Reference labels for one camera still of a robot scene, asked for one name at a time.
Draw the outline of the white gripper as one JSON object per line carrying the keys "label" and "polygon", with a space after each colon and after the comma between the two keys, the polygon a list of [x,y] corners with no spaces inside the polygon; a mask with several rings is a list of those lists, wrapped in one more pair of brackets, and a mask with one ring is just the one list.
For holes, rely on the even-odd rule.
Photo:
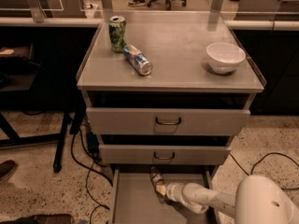
{"label": "white gripper", "polygon": [[184,188],[183,183],[172,182],[168,186],[166,184],[158,184],[155,189],[162,196],[166,195],[169,200],[183,203],[184,202],[184,198],[182,194],[183,188]]}

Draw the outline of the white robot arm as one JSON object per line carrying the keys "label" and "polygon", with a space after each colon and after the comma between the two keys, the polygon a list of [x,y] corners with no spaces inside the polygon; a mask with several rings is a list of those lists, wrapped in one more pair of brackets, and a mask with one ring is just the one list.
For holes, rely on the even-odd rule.
{"label": "white robot arm", "polygon": [[275,182],[261,175],[244,178],[235,195],[196,183],[165,184],[162,178],[152,184],[164,200],[181,203],[195,214],[212,207],[235,224],[299,224],[298,207]]}

